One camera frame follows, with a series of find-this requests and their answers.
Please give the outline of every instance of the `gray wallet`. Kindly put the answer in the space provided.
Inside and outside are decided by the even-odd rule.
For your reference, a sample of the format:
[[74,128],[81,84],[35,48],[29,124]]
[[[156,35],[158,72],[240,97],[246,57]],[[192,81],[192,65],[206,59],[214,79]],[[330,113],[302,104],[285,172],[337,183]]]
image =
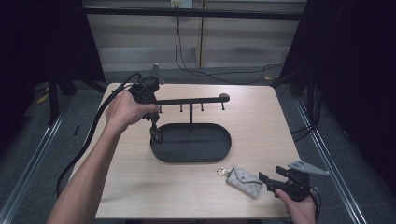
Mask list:
[[246,194],[256,198],[262,188],[262,182],[255,175],[234,166],[228,174],[226,182],[237,189],[244,191]]

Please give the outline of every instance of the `hand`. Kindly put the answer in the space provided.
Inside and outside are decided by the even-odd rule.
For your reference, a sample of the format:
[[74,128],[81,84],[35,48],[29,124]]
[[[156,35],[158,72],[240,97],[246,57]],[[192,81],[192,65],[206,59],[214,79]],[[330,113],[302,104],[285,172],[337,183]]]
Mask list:
[[290,213],[294,224],[315,224],[315,204],[311,197],[306,197],[301,202],[295,202],[289,195],[281,190],[275,190],[276,195],[282,200]]
[[145,114],[155,113],[158,109],[157,105],[141,105],[134,100],[130,92],[122,91],[106,110],[107,124],[114,124],[123,132],[129,125],[141,120]]

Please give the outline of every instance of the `forearm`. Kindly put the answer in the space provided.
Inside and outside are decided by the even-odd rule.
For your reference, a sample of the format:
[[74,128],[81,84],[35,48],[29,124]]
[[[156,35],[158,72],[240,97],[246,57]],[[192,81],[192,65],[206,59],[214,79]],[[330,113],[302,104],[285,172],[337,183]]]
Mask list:
[[107,124],[91,153],[54,205],[48,223],[92,223],[121,130]]

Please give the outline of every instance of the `jewelry stand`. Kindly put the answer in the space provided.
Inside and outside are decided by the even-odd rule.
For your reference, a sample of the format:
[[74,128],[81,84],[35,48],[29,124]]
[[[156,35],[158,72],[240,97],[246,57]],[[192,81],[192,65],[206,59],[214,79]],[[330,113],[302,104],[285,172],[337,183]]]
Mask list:
[[163,135],[161,143],[150,140],[154,156],[164,162],[215,162],[224,159],[231,148],[231,136],[222,126],[214,123],[193,123],[192,105],[221,103],[230,96],[223,93],[217,98],[196,98],[158,101],[160,113],[163,105],[190,105],[190,123],[169,123],[160,127]]

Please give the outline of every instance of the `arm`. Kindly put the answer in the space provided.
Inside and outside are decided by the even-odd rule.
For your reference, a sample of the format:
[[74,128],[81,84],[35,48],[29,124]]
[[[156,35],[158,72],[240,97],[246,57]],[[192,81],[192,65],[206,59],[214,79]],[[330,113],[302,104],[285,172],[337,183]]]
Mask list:
[[315,224],[315,204],[311,197],[307,197],[301,202],[292,200],[285,191],[275,190],[276,195],[282,200],[289,210],[294,224]]
[[157,111],[156,105],[136,103],[128,91],[121,92],[110,103],[106,127],[55,203],[48,223],[93,223],[121,134],[146,113]]

